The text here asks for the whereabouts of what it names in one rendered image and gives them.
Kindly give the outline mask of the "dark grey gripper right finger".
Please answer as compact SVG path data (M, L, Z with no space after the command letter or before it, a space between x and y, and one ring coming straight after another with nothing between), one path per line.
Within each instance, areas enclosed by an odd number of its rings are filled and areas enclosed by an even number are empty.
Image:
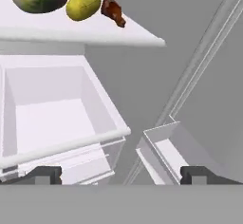
M180 174L181 185L240 185L239 181L219 176L205 166L182 166Z

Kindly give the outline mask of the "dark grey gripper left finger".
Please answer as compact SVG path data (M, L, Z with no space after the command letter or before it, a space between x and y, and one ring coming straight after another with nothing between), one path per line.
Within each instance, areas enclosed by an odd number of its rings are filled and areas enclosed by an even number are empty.
M61 185L61 166L38 166L23 177L11 179L9 184Z

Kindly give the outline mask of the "yellow green cucumber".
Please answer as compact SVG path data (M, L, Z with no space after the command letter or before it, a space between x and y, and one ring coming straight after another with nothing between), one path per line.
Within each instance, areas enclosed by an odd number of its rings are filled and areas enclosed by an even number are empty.
M102 0L69 0L65 6L66 15L73 21L83 21L95 14Z

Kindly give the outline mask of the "brown chicken drumstick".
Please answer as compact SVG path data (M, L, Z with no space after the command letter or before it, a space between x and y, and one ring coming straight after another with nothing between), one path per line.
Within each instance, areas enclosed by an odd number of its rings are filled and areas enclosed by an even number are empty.
M126 21L122 18L122 7L115 0L103 0L101 14L112 19L118 27L125 27Z

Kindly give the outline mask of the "white fridge door bin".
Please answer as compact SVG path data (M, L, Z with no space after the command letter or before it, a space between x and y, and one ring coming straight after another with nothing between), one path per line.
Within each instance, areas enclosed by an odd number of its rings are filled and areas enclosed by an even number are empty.
M179 185L182 166L205 166L217 175L228 175L180 121L145 130L136 151L156 185Z

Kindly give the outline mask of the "white fridge drawer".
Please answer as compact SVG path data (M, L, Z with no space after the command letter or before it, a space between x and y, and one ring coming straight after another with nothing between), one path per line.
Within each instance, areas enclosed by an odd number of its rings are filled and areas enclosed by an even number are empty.
M83 55L0 55L0 182L60 166L65 185L115 175L131 134Z

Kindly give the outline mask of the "grey fridge door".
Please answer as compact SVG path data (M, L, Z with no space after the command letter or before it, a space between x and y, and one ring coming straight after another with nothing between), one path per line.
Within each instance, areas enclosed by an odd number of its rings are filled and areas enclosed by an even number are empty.
M243 185L243 0L222 0L155 127L175 121ZM154 183L138 154L124 183Z

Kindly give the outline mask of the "white fridge shelf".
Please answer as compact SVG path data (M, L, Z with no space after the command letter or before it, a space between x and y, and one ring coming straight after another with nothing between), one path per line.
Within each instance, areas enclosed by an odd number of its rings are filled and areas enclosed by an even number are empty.
M126 16L120 28L97 11L81 22L74 22L65 7L45 14L21 11L12 0L0 0L0 40L81 42L88 45L164 47L165 41Z

